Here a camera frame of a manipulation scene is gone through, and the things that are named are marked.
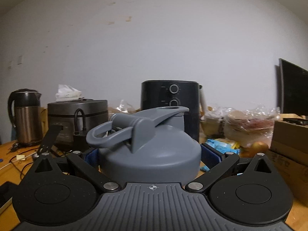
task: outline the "black air fryer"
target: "black air fryer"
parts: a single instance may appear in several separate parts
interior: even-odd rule
[[[141,84],[141,110],[184,106],[185,132],[199,141],[199,84],[189,81],[152,80]]]

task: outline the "rice cooker lid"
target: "rice cooker lid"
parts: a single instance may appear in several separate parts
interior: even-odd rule
[[[107,100],[75,100],[70,102],[52,102],[48,104],[49,116],[74,116],[81,108],[85,115],[104,113],[108,111]]]

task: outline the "ribbed gray surface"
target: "ribbed gray surface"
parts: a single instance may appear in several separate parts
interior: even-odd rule
[[[74,223],[58,227],[42,227],[23,222],[14,230],[287,231],[292,229],[282,222],[267,227],[234,224],[213,211],[201,194],[186,192],[178,183],[128,183],[122,191],[104,194],[90,214]]]

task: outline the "white cable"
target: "white cable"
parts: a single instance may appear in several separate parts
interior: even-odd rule
[[[26,158],[30,157],[31,155],[34,155],[34,154],[36,154],[36,152],[33,152],[32,154],[30,154],[30,155],[28,155],[28,156],[26,156],[26,157],[20,158],[20,159],[18,159],[18,160],[9,162],[7,165],[4,165],[2,168],[0,168],[0,170],[3,169],[3,168],[5,168],[6,166],[12,164],[13,162],[17,162],[17,161],[20,161],[20,160],[22,160],[22,159],[26,159]]]

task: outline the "white tissue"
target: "white tissue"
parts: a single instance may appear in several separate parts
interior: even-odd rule
[[[64,84],[58,85],[56,93],[56,102],[73,101],[81,98],[81,91]]]

